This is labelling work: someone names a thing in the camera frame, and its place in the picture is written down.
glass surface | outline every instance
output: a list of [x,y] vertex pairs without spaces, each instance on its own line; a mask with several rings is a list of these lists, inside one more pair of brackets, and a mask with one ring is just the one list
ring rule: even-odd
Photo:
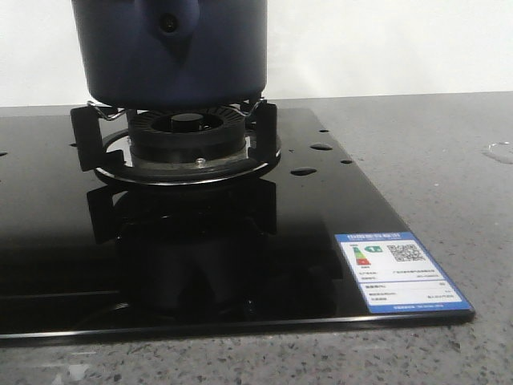
[[126,191],[80,171],[68,116],[2,118],[4,342],[470,319],[369,313],[334,234],[408,228],[311,111],[278,121],[281,160],[261,177]]

qr code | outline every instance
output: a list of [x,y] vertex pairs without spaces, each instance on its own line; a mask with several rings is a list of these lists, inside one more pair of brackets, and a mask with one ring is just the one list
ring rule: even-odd
[[388,245],[387,247],[397,262],[426,260],[416,245]]

blue pot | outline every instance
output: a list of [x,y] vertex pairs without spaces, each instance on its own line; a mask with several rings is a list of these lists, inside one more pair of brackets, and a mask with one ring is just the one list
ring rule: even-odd
[[134,109],[211,107],[266,82],[267,0],[72,0],[91,95]]

screw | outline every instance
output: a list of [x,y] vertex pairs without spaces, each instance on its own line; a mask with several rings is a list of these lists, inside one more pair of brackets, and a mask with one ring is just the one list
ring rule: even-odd
[[204,167],[205,163],[207,163],[207,160],[205,158],[196,159],[196,166],[198,167]]

blue label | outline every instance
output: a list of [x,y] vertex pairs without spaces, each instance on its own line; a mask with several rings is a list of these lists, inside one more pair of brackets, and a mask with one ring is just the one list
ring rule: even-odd
[[412,233],[335,237],[371,313],[471,309]]

